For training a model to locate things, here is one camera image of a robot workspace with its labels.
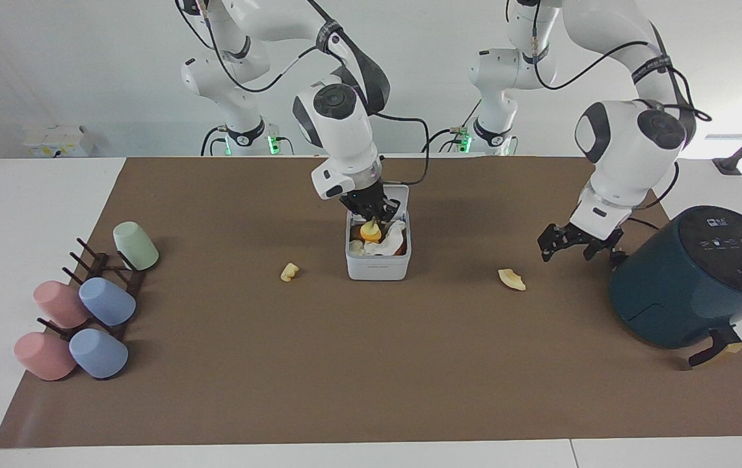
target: blue cup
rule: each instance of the blue cup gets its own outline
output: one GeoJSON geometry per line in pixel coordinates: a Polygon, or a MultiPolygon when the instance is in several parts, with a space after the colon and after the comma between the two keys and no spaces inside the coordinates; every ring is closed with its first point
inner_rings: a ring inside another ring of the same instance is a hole
{"type": "Polygon", "coordinates": [[[137,300],[104,278],[91,278],[79,289],[79,298],[90,313],[107,326],[122,325],[137,310],[137,300]]]}
{"type": "Polygon", "coordinates": [[[94,328],[80,331],[71,338],[70,354],[87,373],[97,379],[117,375],[127,363],[127,346],[94,328]]]}

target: teal air fryer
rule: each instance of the teal air fryer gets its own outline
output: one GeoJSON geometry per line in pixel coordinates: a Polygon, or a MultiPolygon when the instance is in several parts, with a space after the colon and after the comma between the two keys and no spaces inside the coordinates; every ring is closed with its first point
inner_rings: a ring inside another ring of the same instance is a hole
{"type": "Polygon", "coordinates": [[[611,302],[645,341],[678,349],[712,337],[702,364],[742,347],[742,215],[719,207],[684,211],[628,258],[611,279],[611,302]]]}

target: brown table mat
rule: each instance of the brown table mat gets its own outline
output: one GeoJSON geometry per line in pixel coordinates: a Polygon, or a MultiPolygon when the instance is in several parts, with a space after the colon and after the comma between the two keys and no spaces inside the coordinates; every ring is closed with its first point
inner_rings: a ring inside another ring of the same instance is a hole
{"type": "MultiPolygon", "coordinates": [[[[541,261],[535,240],[570,216],[587,161],[433,162],[397,283],[347,278],[344,209],[309,180],[320,162],[128,160],[91,244],[114,252],[110,231],[133,220],[163,255],[129,367],[109,382],[27,373],[0,447],[742,436],[742,353],[679,371],[685,353],[615,316],[606,255],[541,261]],[[288,261],[302,273],[285,284],[288,261]],[[529,291],[504,287],[503,267],[529,291]]],[[[651,234],[628,223],[622,245],[651,234]]]]}

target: yellow food item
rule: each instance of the yellow food item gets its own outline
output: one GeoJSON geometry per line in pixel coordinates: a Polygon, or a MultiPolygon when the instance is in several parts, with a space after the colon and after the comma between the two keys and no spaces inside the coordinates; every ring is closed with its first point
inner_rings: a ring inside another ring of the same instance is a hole
{"type": "Polygon", "coordinates": [[[526,291],[526,284],[522,281],[522,278],[513,272],[513,270],[498,270],[498,277],[501,278],[501,282],[519,291],[526,291]]]}
{"type": "Polygon", "coordinates": [[[362,240],[378,244],[382,240],[382,229],[379,228],[377,220],[366,222],[359,231],[362,240]]]}
{"type": "Polygon", "coordinates": [[[295,266],[293,263],[288,264],[284,268],[284,271],[281,273],[281,281],[284,281],[285,283],[293,281],[293,278],[295,278],[297,273],[299,273],[301,270],[302,269],[300,269],[298,266],[295,266]]]}

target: plastic container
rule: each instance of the plastic container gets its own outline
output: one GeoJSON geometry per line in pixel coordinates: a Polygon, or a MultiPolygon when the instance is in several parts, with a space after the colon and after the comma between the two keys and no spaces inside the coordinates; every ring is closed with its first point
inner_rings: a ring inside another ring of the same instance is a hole
{"type": "Polygon", "coordinates": [[[385,195],[388,198],[399,200],[400,209],[392,221],[406,223],[406,255],[383,257],[357,257],[351,253],[351,228],[362,225],[365,220],[361,216],[347,213],[347,230],[345,232],[345,255],[347,257],[347,275],[355,281],[401,281],[406,277],[408,264],[412,258],[412,223],[408,215],[408,186],[386,185],[385,195]]]}

